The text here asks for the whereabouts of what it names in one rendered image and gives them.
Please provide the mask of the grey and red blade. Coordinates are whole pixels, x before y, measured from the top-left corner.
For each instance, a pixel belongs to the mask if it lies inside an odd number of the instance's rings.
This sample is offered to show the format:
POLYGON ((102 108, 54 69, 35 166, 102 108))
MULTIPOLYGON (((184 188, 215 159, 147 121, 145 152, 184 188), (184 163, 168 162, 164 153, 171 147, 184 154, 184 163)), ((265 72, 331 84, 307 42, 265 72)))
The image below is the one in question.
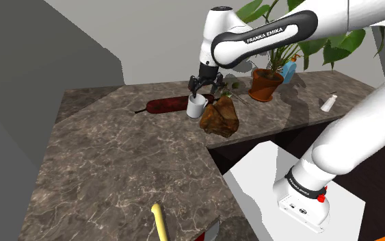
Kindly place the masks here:
POLYGON ((220 221, 216 221, 206 231, 201 233, 194 241, 215 241, 220 230, 220 221))

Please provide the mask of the blue spray bottle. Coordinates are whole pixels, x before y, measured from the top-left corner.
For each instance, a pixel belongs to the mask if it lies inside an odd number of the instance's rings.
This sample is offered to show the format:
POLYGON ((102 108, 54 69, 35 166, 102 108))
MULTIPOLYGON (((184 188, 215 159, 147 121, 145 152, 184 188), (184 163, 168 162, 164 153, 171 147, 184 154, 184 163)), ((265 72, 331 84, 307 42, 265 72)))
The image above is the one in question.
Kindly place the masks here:
POLYGON ((295 54, 282 68, 281 75, 283 76, 283 84, 288 84, 295 73, 297 68, 296 60, 300 58, 300 55, 295 54))

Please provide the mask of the white tube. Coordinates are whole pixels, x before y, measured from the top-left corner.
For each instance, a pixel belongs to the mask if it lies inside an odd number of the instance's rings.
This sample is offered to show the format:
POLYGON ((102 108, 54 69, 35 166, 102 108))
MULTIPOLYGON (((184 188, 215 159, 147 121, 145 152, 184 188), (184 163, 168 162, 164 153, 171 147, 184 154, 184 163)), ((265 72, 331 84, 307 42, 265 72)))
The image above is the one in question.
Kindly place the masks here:
POLYGON ((320 107, 320 110, 323 112, 329 112, 336 102, 337 95, 336 92, 330 93, 328 100, 320 107))

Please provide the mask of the brown rough lump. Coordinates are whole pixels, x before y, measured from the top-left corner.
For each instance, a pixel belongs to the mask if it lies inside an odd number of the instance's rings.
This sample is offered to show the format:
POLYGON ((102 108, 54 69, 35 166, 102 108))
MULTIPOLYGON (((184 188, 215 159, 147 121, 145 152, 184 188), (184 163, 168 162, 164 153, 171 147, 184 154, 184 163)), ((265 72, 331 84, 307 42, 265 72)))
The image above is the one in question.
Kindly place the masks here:
POLYGON ((231 98, 222 96, 216 103, 208 104, 199 126, 207 134, 231 137, 239 128, 239 119, 231 98))

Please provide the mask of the green plant in terracotta pot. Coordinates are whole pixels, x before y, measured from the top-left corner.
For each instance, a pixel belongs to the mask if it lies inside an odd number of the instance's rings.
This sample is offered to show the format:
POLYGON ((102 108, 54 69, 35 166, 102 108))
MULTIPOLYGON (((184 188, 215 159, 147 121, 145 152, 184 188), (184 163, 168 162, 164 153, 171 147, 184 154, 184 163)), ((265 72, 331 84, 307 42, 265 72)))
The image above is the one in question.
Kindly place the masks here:
MULTIPOLYGON (((265 0, 253 0, 236 11, 236 15, 244 22, 251 23, 258 18, 264 18, 268 23, 274 6, 279 1, 286 1, 289 10, 298 6, 305 0, 272 0, 272 4, 265 5, 265 0)), ((364 29, 348 31, 345 34, 290 44, 279 47, 269 52, 269 66, 266 68, 255 68, 252 71, 252 87, 248 90, 250 97, 257 101, 267 102, 272 100, 275 89, 282 84, 281 75, 283 66, 298 54, 304 59, 304 69, 308 68, 309 56, 323 51, 323 63, 334 66, 336 61, 347 58, 361 44, 366 36, 364 29)))

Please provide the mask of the dark red sausage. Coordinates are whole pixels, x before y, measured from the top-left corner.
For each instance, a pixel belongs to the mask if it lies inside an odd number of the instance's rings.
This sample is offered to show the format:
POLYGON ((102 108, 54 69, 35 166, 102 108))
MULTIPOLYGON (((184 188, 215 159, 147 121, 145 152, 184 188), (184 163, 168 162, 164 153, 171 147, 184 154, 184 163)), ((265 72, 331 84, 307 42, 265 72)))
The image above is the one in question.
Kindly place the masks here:
POLYGON ((134 111, 135 114, 147 111, 151 114, 178 112, 187 109, 188 96, 170 97, 149 101, 142 110, 134 111))

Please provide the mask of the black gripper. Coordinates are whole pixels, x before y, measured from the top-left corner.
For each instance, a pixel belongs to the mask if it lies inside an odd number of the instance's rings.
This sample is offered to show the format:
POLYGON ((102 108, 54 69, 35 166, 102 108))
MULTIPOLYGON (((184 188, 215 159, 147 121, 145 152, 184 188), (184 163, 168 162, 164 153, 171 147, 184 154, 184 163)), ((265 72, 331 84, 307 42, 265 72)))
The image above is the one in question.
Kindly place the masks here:
POLYGON ((198 77, 192 75, 189 78, 188 89, 191 91, 192 97, 196 98, 197 90, 200 88, 200 83, 206 80, 213 81, 210 93, 215 94, 216 90, 224 86, 223 74, 219 73, 218 66, 209 66, 200 63, 198 77))

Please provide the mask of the green leafy twig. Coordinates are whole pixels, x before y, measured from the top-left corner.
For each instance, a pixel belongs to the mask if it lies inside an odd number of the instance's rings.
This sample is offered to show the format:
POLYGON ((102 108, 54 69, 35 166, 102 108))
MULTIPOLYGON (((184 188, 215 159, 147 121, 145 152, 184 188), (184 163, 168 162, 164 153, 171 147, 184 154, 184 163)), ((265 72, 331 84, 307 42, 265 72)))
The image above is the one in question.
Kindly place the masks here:
POLYGON ((221 87, 219 87, 220 96, 227 96, 228 98, 234 97, 242 104, 249 106, 249 103, 245 100, 243 100, 239 95, 235 94, 233 92, 233 83, 223 83, 221 87))

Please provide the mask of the white mug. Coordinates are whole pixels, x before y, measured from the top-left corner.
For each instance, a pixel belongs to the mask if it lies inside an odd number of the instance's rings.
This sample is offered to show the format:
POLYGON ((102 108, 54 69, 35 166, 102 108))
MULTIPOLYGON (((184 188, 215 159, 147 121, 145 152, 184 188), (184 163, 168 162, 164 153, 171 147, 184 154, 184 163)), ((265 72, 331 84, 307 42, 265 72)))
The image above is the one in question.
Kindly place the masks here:
POLYGON ((202 94, 190 94, 188 96, 186 113, 190 118, 199 118, 202 116, 208 103, 208 99, 202 94))

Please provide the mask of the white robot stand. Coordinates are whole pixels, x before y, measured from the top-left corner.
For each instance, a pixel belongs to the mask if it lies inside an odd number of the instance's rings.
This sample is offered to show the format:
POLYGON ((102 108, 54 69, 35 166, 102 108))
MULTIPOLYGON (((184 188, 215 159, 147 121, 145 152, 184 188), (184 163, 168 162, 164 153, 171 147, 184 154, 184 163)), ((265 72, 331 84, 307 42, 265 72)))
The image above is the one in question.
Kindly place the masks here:
POLYGON ((365 202, 313 164, 271 141, 224 179, 259 241, 358 241, 365 202))

